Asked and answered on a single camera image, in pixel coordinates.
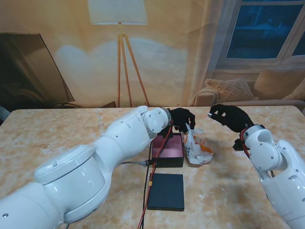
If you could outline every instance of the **lamp leg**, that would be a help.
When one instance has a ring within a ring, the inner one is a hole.
[[[118,107],[120,107],[120,93],[121,93],[121,36],[118,34]]]
[[[132,107],[132,96],[130,94],[128,73],[127,73],[127,64],[126,64],[126,56],[125,56],[125,48],[124,48],[124,42],[123,42],[123,35],[122,34],[120,34],[120,41],[121,41],[122,55],[123,55],[123,61],[124,61],[124,69],[125,69],[126,84],[127,84],[127,90],[128,90],[128,96],[129,96],[129,104],[130,104],[130,107]]]
[[[141,85],[141,88],[142,88],[142,91],[143,91],[143,94],[144,94],[144,97],[145,97],[145,100],[146,100],[146,104],[147,104],[147,106],[149,106],[149,102],[148,102],[148,99],[147,99],[145,88],[144,88],[144,85],[143,85],[143,82],[142,82],[142,79],[141,79],[141,76],[140,76],[140,73],[139,73],[139,69],[138,69],[137,63],[135,61],[135,58],[134,58],[134,55],[133,55],[133,52],[132,52],[132,47],[131,47],[131,45],[129,43],[128,36],[127,36],[126,33],[123,33],[123,37],[125,38],[125,41],[126,41],[126,44],[127,44],[127,47],[128,47],[129,53],[130,53],[130,56],[132,58],[132,62],[133,62],[135,71],[137,72],[137,76],[138,76],[139,83]]]

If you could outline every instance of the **pink box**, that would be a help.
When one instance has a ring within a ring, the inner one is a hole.
[[[152,156],[157,157],[164,138],[158,135],[152,141]],[[180,133],[173,133],[173,137],[167,142],[165,149],[157,160],[157,167],[182,167],[183,166],[183,143]]]

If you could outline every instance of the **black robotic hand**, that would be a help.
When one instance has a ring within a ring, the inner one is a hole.
[[[187,127],[186,123],[190,125],[190,128],[194,130],[195,127],[195,115],[192,114],[189,110],[184,108],[176,108],[173,110],[168,109],[168,111],[171,114],[173,126],[176,130],[179,130],[179,132],[187,133]],[[163,137],[166,136],[168,133],[169,126],[166,127],[164,130],[162,130],[159,135],[162,135]]]
[[[249,128],[254,125],[249,115],[245,111],[232,105],[227,106],[217,104],[212,106],[210,110],[210,117],[222,125],[226,125],[236,133],[240,133],[245,128]]]

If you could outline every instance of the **lamp shade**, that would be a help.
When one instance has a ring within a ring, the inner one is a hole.
[[[145,25],[147,15],[143,0],[88,0],[93,25]]]

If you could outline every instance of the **plastic bag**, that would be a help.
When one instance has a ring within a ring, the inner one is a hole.
[[[186,124],[188,134],[183,135],[184,149],[191,164],[204,165],[213,158],[213,150],[208,146],[202,136],[203,129],[191,130],[190,125]]]

